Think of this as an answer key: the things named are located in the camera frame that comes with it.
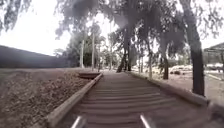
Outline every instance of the gray wall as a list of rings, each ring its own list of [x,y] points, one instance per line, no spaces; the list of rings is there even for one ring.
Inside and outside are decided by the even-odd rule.
[[[64,68],[67,60],[25,50],[0,46],[0,68]]]

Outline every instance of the wooden path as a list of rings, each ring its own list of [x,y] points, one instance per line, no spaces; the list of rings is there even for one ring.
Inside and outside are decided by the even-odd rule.
[[[156,128],[224,128],[206,108],[125,73],[104,73],[57,128],[71,128],[78,115],[86,118],[85,128],[144,128],[141,114]]]

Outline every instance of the sky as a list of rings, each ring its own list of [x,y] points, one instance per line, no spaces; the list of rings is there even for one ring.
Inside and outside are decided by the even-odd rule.
[[[55,40],[55,29],[58,27],[60,19],[59,16],[53,15],[55,5],[56,0],[33,0],[30,11],[19,16],[15,28],[7,33],[2,33],[0,45],[47,55],[54,55],[54,50],[57,48],[65,49],[69,43],[70,34],[65,33],[60,40]],[[110,29],[109,20],[104,19],[102,14],[96,16],[96,21],[99,22],[101,35],[104,37],[117,29],[117,26],[113,25]],[[202,39],[202,47],[207,48],[224,42],[223,30],[220,30],[220,36],[216,39],[212,36]]]

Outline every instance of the bush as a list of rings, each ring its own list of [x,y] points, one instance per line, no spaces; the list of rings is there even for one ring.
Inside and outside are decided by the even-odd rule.
[[[175,75],[180,75],[180,71],[174,71]]]

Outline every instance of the mulch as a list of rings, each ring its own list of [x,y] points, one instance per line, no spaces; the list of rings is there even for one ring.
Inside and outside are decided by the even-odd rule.
[[[0,128],[27,128],[90,80],[74,70],[0,70]]]

